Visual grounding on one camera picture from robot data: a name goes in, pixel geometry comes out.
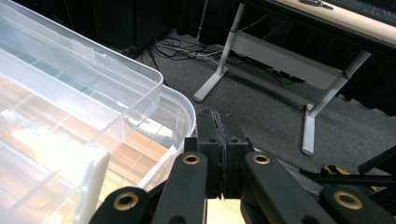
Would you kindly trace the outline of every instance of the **table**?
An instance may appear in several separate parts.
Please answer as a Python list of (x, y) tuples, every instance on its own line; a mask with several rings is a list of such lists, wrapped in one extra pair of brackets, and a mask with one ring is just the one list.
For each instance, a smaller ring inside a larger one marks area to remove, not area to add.
[[(299, 0), (241, 0), (240, 2), (217, 70), (192, 98), (196, 102), (202, 102), (221, 80), (228, 70), (225, 64), (232, 49), (320, 87), (326, 90), (322, 98), (314, 105), (307, 104), (305, 108), (302, 152), (307, 156), (312, 156), (314, 155), (316, 115), (352, 78), (372, 53), (396, 59), (396, 27), (327, 3), (333, 7), (333, 10), (309, 6)], [(254, 7), (315, 29), (358, 47), (361, 53), (345, 71), (340, 71), (282, 49), (238, 30), (245, 7)]]

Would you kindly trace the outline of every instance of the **black backdrop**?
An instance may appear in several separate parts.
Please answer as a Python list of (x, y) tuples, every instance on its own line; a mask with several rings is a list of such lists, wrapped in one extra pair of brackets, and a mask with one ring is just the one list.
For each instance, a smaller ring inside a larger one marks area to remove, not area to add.
[[(203, 0), (176, 0), (174, 15), (177, 33), (197, 36)], [(238, 8), (234, 0), (208, 1), (199, 40), (204, 44), (224, 44)], [(240, 27), (247, 27), (265, 15), (247, 8)], [(271, 43), (292, 50), (321, 63), (344, 70), (360, 52), (315, 31), (268, 15), (245, 30)], [(348, 81), (340, 94), (355, 99), (368, 108), (377, 108), (396, 116), (396, 62), (372, 55)]]

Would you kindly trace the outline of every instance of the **clear plastic container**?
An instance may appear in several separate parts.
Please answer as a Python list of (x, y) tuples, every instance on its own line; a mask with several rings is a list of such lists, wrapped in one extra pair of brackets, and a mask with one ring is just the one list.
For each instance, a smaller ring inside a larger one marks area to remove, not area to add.
[(86, 223), (110, 191), (162, 181), (195, 122), (162, 81), (0, 1), (0, 223)]

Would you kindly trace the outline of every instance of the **metal stand leg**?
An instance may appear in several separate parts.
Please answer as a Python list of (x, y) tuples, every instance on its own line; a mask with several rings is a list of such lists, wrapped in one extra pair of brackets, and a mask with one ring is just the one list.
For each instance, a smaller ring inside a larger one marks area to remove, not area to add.
[(312, 106), (306, 105), (305, 121), (304, 121), (304, 136), (302, 152), (306, 156), (314, 155), (314, 141), (315, 141), (315, 116), (323, 109), (323, 107), (330, 102), (334, 95), (341, 90), (341, 88), (352, 78), (353, 74), (361, 67), (361, 65), (370, 57), (371, 53), (362, 51), (352, 64), (346, 69), (342, 77), (337, 78), (334, 83), (326, 91), (323, 98)]
[(196, 92), (192, 96), (192, 99), (195, 102), (201, 103), (227, 72), (228, 69), (224, 67), (224, 65), (227, 62), (228, 55), (230, 53), (231, 47), (233, 46), (233, 41), (235, 40), (235, 33), (238, 30), (239, 22), (241, 20), (244, 9), (245, 5), (240, 4), (238, 11), (236, 12), (235, 19), (233, 20), (233, 26), (231, 27), (230, 33), (228, 33), (227, 42), (225, 43), (224, 50), (221, 54), (218, 69), (212, 75), (212, 77), (208, 79), (207, 82), (201, 87), (201, 89), (199, 89), (198, 92)]

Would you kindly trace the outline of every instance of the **gray carpet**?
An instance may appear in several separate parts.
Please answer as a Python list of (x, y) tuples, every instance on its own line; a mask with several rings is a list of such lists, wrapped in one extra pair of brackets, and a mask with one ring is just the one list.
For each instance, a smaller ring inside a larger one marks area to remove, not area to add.
[[(196, 42), (190, 36), (173, 37)], [(136, 60), (155, 68), (147, 53)], [(317, 115), (315, 155), (306, 157), (301, 152), (304, 106), (319, 100), (324, 90), (305, 83), (282, 85), (258, 67), (227, 64), (229, 72), (197, 104), (192, 96), (217, 65), (158, 56), (155, 61), (169, 86), (191, 99), (196, 112), (210, 108), (235, 115), (254, 147), (298, 168), (318, 172), (329, 163), (357, 174), (359, 164), (396, 145), (396, 118), (335, 97)]]

